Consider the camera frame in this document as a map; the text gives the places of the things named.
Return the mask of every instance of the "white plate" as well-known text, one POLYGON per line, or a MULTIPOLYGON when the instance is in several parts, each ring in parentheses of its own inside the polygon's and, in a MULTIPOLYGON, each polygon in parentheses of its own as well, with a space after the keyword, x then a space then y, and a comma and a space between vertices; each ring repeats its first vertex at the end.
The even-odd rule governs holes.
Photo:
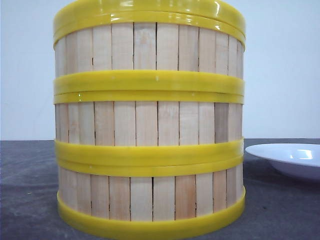
POLYGON ((267 159, 271 165, 289 177, 320 182, 320 145, 271 143, 248 146, 245 151, 267 159))

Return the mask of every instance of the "light wood strip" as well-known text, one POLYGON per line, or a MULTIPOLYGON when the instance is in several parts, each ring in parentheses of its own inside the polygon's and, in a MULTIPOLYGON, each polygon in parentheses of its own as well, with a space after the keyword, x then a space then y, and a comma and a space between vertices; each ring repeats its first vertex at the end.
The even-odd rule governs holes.
MULTIPOLYGON (((156 69, 178 70, 179 25, 157 23, 156 69)), ((158 102, 158 145, 179 145, 179 102, 158 102)), ((175 177, 153 178, 153 221, 175 219, 175 177)))
POLYGON ((157 23, 156 69, 178 70, 179 25, 157 23))
MULTIPOLYGON (((93 70, 93 30, 86 28, 77 32, 77 70, 93 70)), ((95 145, 95 109, 93 102, 79 103, 79 139, 80 144, 95 145)), ((91 176, 76 174, 77 207, 79 212, 91 214, 91 176)))
MULTIPOLYGON (((156 69, 156 24, 134 24, 134 69, 156 69)), ((135 105, 136 145, 158 145, 157 102, 137 101, 135 105)), ((130 180, 131 220, 152 221, 153 196, 151 177, 130 180)))
MULTIPOLYGON (((93 36, 93 70, 112 69, 111 25, 96 26, 93 36)), ((115 145, 114 102, 94 103, 95 145, 115 145)), ((91 215, 109 218, 109 177, 91 175, 91 215)))
POLYGON ((78 71, 77 42, 77 32, 72 32, 66 36, 66 74, 73 74, 78 71))
MULTIPOLYGON (((55 77, 65 74, 66 72, 66 38, 61 38, 55 45, 55 77)), ((60 132, 60 104, 55 104, 55 139, 61 141, 60 132)), ((61 199, 65 200, 65 174, 63 169, 58 166, 59 194, 61 199)))
MULTIPOLYGON (((199 72, 214 73, 216 68, 216 32, 199 28, 199 72)), ((199 102, 199 144, 215 142, 215 105, 199 102)), ((213 173, 197 174, 196 216, 213 212, 213 173)))
POLYGON ((91 175, 91 215, 109 218, 109 177, 91 175))
MULTIPOLYGON (((114 141, 116 146, 136 145, 136 105, 134 101, 114 102, 114 141)), ((109 177, 110 218, 130 221, 130 178, 109 177)))
MULTIPOLYGON (((178 70, 199 70, 199 28, 179 25, 178 70)), ((199 104, 179 103, 179 144, 199 143, 199 104)), ((175 219, 196 216, 196 176, 175 177, 175 219)))
MULTIPOLYGON (((79 144, 80 143, 80 130, 79 130, 79 106, 78 103, 68 104, 68 128, 69 128, 69 143, 79 144)), ((66 178, 66 194, 67 200, 66 204, 69 207, 77 210, 77 173, 75 171, 70 171, 64 169, 63 175, 66 178)))
MULTIPOLYGON (((132 70, 134 54, 133 23, 111 25, 112 69, 132 70)), ((134 101, 114 102, 114 144, 136 145, 134 101)), ((130 221, 130 178, 109 177, 110 219, 130 221)))
POLYGON ((115 23, 111 25, 112 69, 132 70, 134 67, 133 23, 115 23))
POLYGON ((111 25, 96 26, 93 34, 93 70, 112 69, 111 25))
POLYGON ((60 104, 54 105, 55 110, 55 139, 60 141, 60 104))
MULTIPOLYGON (((232 36, 228 36, 228 75, 237 76, 237 39, 232 36)), ((228 106, 228 141, 234 141, 239 139, 239 122, 238 118, 238 106, 240 104, 229 103, 228 106)), ((226 205, 232 206, 237 201, 237 179, 236 179, 236 167, 232 167, 226 170, 226 205)))
MULTIPOLYGON (((80 144, 95 145, 95 112, 93 102, 79 104, 80 144)), ((90 174, 76 174, 78 211, 91 214, 91 177, 90 174)))
MULTIPOLYGON (((180 102, 179 128, 180 145, 199 143, 199 105, 197 102, 180 102)), ((188 219, 196 216, 195 175, 175 177, 175 219, 188 219)))
POLYGON ((199 28, 179 25, 179 71, 198 72, 199 28))
MULTIPOLYGON (((114 146, 114 103, 94 103, 95 145, 114 146)), ((109 177, 91 175, 91 214, 109 218, 109 177)))
POLYGON ((216 32, 199 28, 199 72, 216 71, 216 32))
POLYGON ((215 36, 215 72, 228 75, 228 35, 216 32, 215 36))
MULTIPOLYGON (((237 41, 237 55, 236 55, 236 76, 240 79, 244 78, 244 49, 240 41, 237 41)), ((237 117, 238 117, 238 138, 242 138, 242 119, 243 119, 243 105, 237 105, 237 117)), ((243 164, 236 166, 236 199, 243 194, 244 179, 243 179, 243 164)))
POLYGON ((233 36, 228 36, 228 75, 237 76, 237 39, 233 36))
POLYGON ((67 143, 69 141, 69 124, 68 124, 68 104, 60 103, 60 141, 67 143))
MULTIPOLYGON (((228 103, 217 102, 214 104, 214 132, 215 142, 228 141, 228 103)), ((213 211, 227 207, 227 171, 213 173, 213 211)))
MULTIPOLYGON (((72 74, 77 71, 77 33, 71 33, 65 37, 65 72, 59 75, 72 74)), ((70 111, 73 107, 73 103, 67 105, 68 115, 68 141, 69 143, 79 143, 79 132, 78 139, 74 140, 75 133, 71 127, 71 122, 76 121, 78 124, 78 115, 75 120, 75 116, 70 111)), ((64 168, 60 168, 61 181, 63 182, 62 200, 70 208, 77 210, 77 173, 64 168)))
MULTIPOLYGON (((213 102, 199 103, 199 144, 215 142, 215 105, 213 102)), ((195 175, 196 215, 213 212, 213 173, 195 175)))
POLYGON ((242 194, 244 189, 244 180, 243 180, 243 164, 239 164, 235 167, 235 179, 236 179, 236 200, 238 201, 242 194))
POLYGON ((236 167, 226 170, 226 206, 230 207, 237 201, 236 167))
POLYGON ((67 71, 67 50, 66 37, 61 38, 55 45, 55 77, 66 74, 67 71))

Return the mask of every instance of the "bamboo steamer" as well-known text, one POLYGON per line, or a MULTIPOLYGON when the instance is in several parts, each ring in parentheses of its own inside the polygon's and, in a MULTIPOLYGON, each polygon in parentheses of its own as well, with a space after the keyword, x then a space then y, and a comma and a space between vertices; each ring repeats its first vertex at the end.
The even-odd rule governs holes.
POLYGON ((222 228, 244 208, 244 19, 219 0, 125 3, 78 0, 54 20, 59 214, 112 239, 222 228), (186 165, 170 154, 204 148, 220 152, 186 165))

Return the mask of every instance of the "white wall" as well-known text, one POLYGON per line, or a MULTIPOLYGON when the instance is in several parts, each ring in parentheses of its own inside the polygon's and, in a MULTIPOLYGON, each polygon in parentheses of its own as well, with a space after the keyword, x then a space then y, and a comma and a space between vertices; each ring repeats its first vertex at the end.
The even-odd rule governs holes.
MULTIPOLYGON (((71 0, 1 1, 1 139, 49 140, 55 13, 71 0)), ((246 19, 243 135, 320 138, 320 1, 227 0, 246 19)))

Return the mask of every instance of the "gray countertop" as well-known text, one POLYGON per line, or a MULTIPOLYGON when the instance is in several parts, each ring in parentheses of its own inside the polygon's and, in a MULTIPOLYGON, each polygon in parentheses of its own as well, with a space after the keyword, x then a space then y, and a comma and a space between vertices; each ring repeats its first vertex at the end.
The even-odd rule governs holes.
MULTIPOLYGON (((265 143, 320 144, 320 139, 246 139, 265 143)), ((231 225, 194 240, 320 240, 320 184, 281 175, 263 159, 244 155, 246 203, 231 225)), ((57 213, 53 141, 1 141, 1 239, 97 240, 57 213)))

